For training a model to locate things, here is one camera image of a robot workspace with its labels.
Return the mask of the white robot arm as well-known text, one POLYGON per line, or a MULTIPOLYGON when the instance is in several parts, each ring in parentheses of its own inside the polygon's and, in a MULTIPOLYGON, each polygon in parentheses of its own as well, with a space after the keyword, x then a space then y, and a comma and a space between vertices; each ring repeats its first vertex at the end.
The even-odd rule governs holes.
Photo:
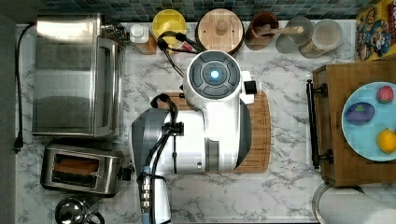
POLYGON ((131 125, 129 148, 139 187, 143 224, 169 224, 169 174, 231 172, 251 146, 248 105, 256 82, 228 53, 207 50, 191 61, 183 78, 190 107, 181 110, 166 93, 131 125))

